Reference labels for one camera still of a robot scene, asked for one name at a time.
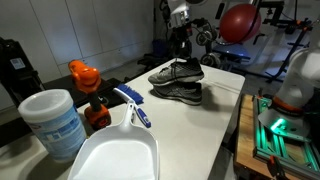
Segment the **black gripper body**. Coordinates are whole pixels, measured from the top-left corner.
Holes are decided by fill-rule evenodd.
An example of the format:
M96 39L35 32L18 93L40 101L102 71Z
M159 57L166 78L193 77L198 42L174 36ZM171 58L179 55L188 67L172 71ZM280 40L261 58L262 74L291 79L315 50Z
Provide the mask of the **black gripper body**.
M175 57L189 59L192 53L192 44L189 37L192 35L190 23L173 29L173 52Z

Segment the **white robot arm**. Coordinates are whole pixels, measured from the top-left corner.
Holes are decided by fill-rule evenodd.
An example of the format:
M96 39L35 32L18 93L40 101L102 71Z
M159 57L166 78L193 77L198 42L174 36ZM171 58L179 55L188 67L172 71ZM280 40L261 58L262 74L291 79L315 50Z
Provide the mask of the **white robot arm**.
M320 24L312 26L308 48L295 51L282 86L258 120L280 136L303 139L310 132L305 105L320 87Z

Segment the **green aluminium robot base frame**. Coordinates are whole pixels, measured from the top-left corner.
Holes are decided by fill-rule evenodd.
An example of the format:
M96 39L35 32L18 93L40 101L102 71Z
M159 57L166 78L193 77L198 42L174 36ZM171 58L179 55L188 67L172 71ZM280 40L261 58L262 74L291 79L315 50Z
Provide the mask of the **green aluminium robot base frame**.
M276 156L287 176L292 174L301 179L320 180L320 154L311 140L278 135L258 120L267 103L266 98L253 98L253 157L268 162L271 156Z

